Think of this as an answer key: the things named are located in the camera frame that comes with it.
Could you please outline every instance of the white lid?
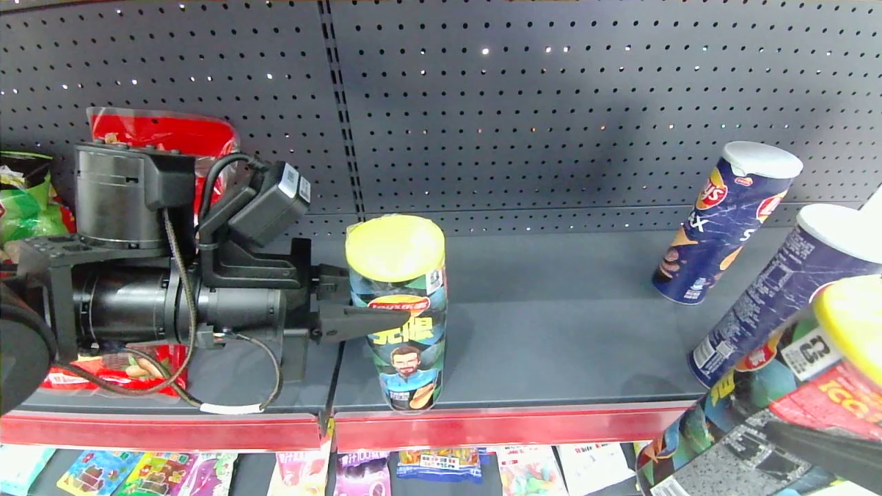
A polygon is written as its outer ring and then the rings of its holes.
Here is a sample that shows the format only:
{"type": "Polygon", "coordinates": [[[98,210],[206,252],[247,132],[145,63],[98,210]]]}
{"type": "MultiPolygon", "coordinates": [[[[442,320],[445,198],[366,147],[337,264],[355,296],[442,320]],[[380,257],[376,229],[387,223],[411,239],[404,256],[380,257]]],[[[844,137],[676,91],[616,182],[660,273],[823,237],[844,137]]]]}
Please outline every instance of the white lid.
{"type": "Polygon", "coordinates": [[[882,229],[870,214],[842,205],[813,203],[799,210],[796,223],[846,255],[882,264],[882,229]]]}
{"type": "Polygon", "coordinates": [[[726,143],[722,158],[732,164],[736,176],[755,174],[770,179],[791,179],[803,171],[803,163],[796,155],[753,141],[726,143]]]}

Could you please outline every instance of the lay's stax can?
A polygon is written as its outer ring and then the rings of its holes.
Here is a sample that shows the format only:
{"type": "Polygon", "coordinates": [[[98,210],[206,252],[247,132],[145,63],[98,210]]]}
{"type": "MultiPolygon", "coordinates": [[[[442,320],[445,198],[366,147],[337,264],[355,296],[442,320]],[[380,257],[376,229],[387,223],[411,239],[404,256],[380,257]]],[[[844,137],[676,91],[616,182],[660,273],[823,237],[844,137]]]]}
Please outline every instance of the lay's stax can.
{"type": "Polygon", "coordinates": [[[386,215],[351,227],[346,260],[354,306],[409,311],[403,327],[368,336],[393,410],[427,410],[441,393],[445,355],[445,239],[429,219],[386,215]]]}
{"type": "Polygon", "coordinates": [[[793,154],[732,141],[653,274],[668,299],[699,304],[803,170],[793,154]]]}
{"type": "Polygon", "coordinates": [[[840,483],[844,474],[803,457],[829,460],[842,444],[882,442],[880,302],[878,275],[827,285],[640,451],[643,493],[804,496],[840,483]],[[782,424],[840,443],[787,450],[772,441],[782,424]]]}
{"type": "Polygon", "coordinates": [[[710,387],[819,289],[880,273],[882,229],[874,215],[826,203],[802,207],[778,252],[689,355],[692,372],[710,387]]]}

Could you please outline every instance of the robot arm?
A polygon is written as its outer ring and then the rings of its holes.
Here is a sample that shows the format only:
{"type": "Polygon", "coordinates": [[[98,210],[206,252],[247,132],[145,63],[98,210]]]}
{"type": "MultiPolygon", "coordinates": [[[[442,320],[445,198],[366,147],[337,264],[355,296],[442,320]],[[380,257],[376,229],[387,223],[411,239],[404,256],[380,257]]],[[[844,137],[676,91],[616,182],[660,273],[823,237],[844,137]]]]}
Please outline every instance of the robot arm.
{"type": "Polygon", "coordinates": [[[52,363],[127,343],[281,341],[281,372],[299,380],[310,340],[404,324],[407,312],[349,306],[347,270],[312,266],[309,239],[292,239],[287,255],[258,253],[307,211],[311,186],[285,162],[232,154],[212,167],[204,193],[239,160],[247,174],[213,207],[202,199],[196,236],[194,157],[77,146],[78,232],[25,240],[17,277],[0,283],[2,413],[52,363]]]}

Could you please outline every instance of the pegboard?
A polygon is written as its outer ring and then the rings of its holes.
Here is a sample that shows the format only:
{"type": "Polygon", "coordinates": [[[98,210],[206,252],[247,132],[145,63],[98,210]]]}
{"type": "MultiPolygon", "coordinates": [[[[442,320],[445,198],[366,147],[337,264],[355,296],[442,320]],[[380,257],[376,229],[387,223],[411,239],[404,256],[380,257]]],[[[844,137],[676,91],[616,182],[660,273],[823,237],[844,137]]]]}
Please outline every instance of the pegboard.
{"type": "Polygon", "coordinates": [[[882,182],[875,3],[331,6],[368,213],[685,205],[736,139],[789,202],[882,182]]]}
{"type": "Polygon", "coordinates": [[[309,178],[311,214],[355,212],[314,3],[68,4],[5,13],[0,39],[3,145],[57,155],[67,199],[86,108],[117,106],[226,118],[243,151],[309,178]]]}
{"type": "Polygon", "coordinates": [[[401,211],[452,235],[670,229],[734,139],[805,163],[771,224],[882,182],[872,3],[2,7],[5,147],[69,173],[90,105],[226,117],[315,184],[290,235],[401,211]]]}
{"type": "MultiPolygon", "coordinates": [[[[859,208],[858,202],[838,202],[859,208]]],[[[764,222],[767,227],[790,227],[807,203],[783,203],[764,222]]],[[[434,221],[447,236],[503,234],[563,234],[626,230],[674,230],[683,225],[691,206],[541,208],[419,212],[434,221]]]]}

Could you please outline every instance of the yellow lid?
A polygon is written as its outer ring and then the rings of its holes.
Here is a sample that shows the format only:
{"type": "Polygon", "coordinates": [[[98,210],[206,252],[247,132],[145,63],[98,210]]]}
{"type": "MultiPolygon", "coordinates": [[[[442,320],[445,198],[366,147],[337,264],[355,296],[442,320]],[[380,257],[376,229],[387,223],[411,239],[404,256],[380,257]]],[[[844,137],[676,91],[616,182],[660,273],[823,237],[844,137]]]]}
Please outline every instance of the yellow lid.
{"type": "Polygon", "coordinates": [[[415,215],[385,215],[356,225],[346,236],[346,261],[374,281],[403,282],[444,261],[444,233],[415,215]]]}
{"type": "Polygon", "coordinates": [[[882,276],[834,282],[820,292],[812,308],[845,358],[882,386],[882,276]]]}

